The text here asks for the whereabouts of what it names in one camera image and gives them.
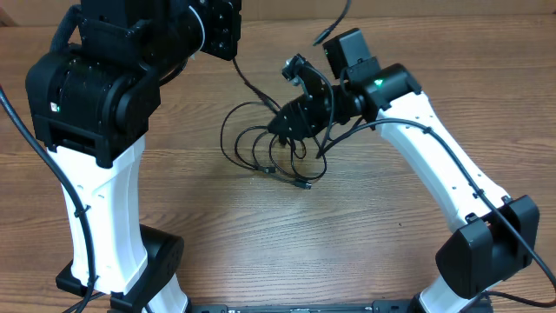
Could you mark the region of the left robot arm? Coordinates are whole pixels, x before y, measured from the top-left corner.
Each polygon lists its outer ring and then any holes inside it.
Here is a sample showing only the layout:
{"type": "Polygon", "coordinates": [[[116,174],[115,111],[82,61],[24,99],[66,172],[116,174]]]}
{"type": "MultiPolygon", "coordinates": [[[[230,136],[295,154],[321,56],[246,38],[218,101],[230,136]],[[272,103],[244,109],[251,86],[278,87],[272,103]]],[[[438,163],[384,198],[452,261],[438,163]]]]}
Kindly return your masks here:
{"type": "Polygon", "coordinates": [[[73,243],[56,285],[114,312],[188,312],[181,237],[139,221],[138,177],[162,86],[197,52],[236,56],[238,1],[72,5],[25,87],[36,139],[61,173],[73,243]]]}

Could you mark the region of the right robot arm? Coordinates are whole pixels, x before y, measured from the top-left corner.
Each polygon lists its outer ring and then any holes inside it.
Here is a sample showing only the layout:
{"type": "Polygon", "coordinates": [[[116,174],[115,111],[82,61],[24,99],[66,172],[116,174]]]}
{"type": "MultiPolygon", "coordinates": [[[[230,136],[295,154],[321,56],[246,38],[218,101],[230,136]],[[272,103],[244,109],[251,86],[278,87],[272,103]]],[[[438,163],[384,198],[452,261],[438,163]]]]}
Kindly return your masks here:
{"type": "Polygon", "coordinates": [[[328,133],[361,117],[406,159],[451,231],[438,250],[439,277],[413,300],[409,312],[484,310],[483,296],[533,260],[539,209],[528,196],[512,198],[473,162],[436,116],[427,94],[401,64],[381,67],[358,29],[324,43],[337,84],[302,56],[285,62],[283,76],[303,89],[269,123],[281,140],[328,133]]]}

